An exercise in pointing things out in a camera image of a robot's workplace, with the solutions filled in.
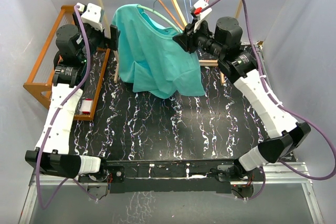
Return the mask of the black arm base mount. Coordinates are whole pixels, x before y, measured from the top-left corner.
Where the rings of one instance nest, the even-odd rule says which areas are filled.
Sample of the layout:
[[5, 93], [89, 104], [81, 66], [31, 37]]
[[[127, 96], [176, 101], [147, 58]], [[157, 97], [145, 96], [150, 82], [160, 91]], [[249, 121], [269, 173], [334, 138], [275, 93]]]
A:
[[264, 175], [255, 168], [249, 172], [232, 159], [165, 161], [104, 161], [97, 174], [82, 175], [81, 183], [103, 183], [112, 194], [132, 192], [212, 191], [229, 194], [232, 189], [245, 197]]

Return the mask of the green plastic hanger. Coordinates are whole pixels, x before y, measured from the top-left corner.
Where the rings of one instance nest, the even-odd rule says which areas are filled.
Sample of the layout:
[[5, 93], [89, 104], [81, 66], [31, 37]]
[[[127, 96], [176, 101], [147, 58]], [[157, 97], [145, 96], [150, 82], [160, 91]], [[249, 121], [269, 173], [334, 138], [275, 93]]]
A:
[[170, 19], [179, 29], [184, 29], [183, 25], [177, 20], [162, 0], [154, 0], [153, 6], [156, 11], [161, 12], [166, 18]]

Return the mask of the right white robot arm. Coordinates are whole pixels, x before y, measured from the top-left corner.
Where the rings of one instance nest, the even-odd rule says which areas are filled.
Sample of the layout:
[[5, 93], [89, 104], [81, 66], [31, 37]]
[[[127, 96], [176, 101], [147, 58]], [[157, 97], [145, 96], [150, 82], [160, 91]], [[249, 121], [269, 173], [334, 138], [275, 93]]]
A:
[[271, 99], [271, 89], [262, 84], [255, 58], [241, 47], [243, 30], [237, 19], [220, 18], [214, 33], [206, 21], [195, 29], [197, 21], [188, 24], [173, 41], [184, 51], [202, 49], [217, 58], [220, 71], [245, 96], [266, 127], [269, 139], [258, 144], [234, 161], [231, 171], [240, 180], [247, 180], [253, 169], [278, 159], [297, 148], [310, 133], [308, 123], [299, 123], [280, 108], [280, 101]]

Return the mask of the teal t shirt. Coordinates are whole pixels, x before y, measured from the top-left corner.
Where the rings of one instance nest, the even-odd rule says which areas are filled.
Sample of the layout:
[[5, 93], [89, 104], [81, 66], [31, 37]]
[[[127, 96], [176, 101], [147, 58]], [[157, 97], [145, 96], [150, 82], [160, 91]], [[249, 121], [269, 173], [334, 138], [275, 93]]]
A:
[[161, 99], [175, 92], [205, 94], [198, 56], [173, 41], [174, 28], [158, 24], [138, 4], [119, 7], [112, 24], [120, 31], [119, 76], [133, 85], [133, 92], [148, 91]]

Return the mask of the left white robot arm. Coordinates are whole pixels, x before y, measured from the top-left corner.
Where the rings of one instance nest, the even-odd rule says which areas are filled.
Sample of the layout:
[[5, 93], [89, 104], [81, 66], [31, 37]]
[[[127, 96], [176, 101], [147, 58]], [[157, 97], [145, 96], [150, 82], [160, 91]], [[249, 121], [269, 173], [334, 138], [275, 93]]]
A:
[[56, 31], [58, 52], [54, 58], [51, 103], [43, 132], [33, 151], [27, 150], [25, 161], [41, 174], [64, 178], [90, 174], [96, 181], [108, 177], [101, 158], [69, 154], [69, 136], [77, 105], [83, 94], [89, 60], [98, 48], [116, 46], [105, 37], [101, 24], [85, 22], [66, 24]]

